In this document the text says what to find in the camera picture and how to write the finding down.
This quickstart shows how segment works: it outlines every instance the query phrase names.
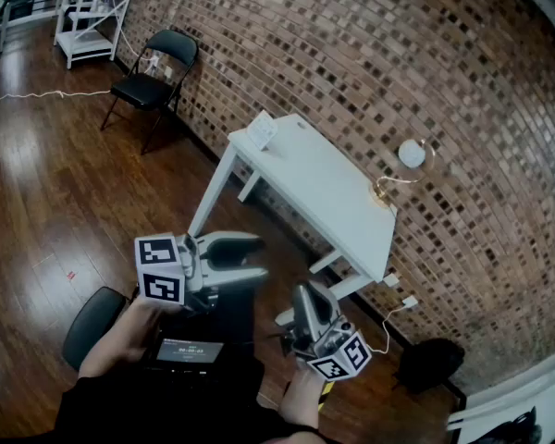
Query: white paper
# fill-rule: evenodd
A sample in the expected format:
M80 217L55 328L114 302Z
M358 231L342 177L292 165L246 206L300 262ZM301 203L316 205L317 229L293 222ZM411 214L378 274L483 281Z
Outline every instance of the white paper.
M276 136L276 133L278 133L278 126L265 110L262 110L247 127L247 135L260 150L265 149L269 141Z

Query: white table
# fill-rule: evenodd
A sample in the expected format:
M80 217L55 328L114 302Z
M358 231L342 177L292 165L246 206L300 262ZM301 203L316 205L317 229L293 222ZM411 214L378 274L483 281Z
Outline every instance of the white table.
M335 146L298 115L275 119L277 135L260 151L245 129L230 133L228 145L203 195L189 233L202 230L237 157L254 172L239 195L244 201L263 178L334 248L310 267L316 273L343 256L356 270L331 287L337 299L382 281L395 228L396 209L373 199L372 182ZM293 320L290 309L280 325Z

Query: black office chair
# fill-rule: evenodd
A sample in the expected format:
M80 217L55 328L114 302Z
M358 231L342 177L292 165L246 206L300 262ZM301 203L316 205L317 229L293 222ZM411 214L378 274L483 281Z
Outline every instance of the black office chair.
M174 57L186 67L183 76L180 78L175 88L148 74L138 72L140 59L146 49L152 49ZM148 40L148 43L146 43L142 49L140 57L138 57L133 68L131 68L129 75L125 79L116 82L113 84L113 87L111 87L111 93L115 95L116 99L107 112L103 125L101 125L101 131L105 129L105 124L111 112L113 112L113 107L115 107L117 99L125 100L141 110L154 110L157 108L160 111L160 117L156 120L156 123L154 123L154 126L150 130L142 146L142 154L146 153L148 143L152 139L154 131L164 115L163 110L167 108L173 99L175 99L175 114L177 114L181 84L193 67L197 52L197 43L190 36L172 30L162 30L155 34Z

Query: brick wall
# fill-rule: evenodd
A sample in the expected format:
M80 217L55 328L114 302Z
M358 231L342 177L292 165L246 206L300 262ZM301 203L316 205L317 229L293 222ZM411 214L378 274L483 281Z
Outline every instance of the brick wall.
M301 113L372 179L416 175L395 155L406 138L437 147L421 185L388 186L400 208L389 267L401 287L363 296L381 313L417 296L392 322L411 341L461 343L464 391L555 352L555 32L534 5L132 0L124 28L137 49L171 26L201 48L181 116L217 154L262 108ZM118 55L133 62L123 43Z

